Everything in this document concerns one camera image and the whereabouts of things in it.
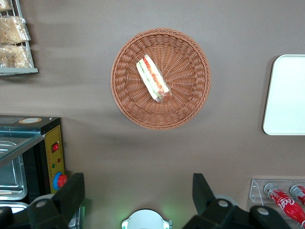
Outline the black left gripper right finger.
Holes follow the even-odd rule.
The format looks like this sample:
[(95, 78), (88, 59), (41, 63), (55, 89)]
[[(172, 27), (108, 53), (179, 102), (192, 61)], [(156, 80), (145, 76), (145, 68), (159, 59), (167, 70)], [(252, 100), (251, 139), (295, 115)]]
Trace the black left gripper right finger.
[(185, 229), (289, 229), (290, 226), (274, 209), (253, 206), (244, 211), (229, 200), (216, 198), (201, 173), (193, 174), (193, 202), (197, 215)]

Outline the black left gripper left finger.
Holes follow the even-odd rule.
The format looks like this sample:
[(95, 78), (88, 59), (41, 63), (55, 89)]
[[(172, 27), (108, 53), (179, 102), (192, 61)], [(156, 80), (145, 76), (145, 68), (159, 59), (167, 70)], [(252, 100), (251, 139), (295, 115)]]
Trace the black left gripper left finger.
[(39, 197), (25, 210), (0, 208), (2, 229), (67, 229), (85, 198), (84, 174), (73, 174), (51, 198)]

